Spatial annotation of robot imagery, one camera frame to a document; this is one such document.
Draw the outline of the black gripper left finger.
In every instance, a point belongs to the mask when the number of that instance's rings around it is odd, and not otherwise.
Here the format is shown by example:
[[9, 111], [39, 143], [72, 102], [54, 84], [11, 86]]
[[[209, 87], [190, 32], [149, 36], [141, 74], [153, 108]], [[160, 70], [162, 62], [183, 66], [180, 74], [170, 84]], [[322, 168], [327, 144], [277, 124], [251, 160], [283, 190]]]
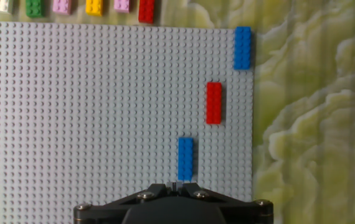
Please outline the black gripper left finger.
[[134, 206], [172, 195], [176, 195], [175, 182], [151, 184], [147, 189], [105, 205], [81, 203], [73, 208], [73, 223], [122, 223], [128, 210]]

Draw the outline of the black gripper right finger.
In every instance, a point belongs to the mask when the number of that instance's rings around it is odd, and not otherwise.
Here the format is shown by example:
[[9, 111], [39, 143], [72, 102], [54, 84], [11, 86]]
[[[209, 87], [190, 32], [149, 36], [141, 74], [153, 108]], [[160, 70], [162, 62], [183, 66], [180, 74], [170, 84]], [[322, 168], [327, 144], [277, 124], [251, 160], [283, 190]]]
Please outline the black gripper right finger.
[[197, 183], [177, 183], [177, 195], [186, 199], [178, 212], [193, 223], [273, 224], [273, 203], [266, 199], [244, 202]]

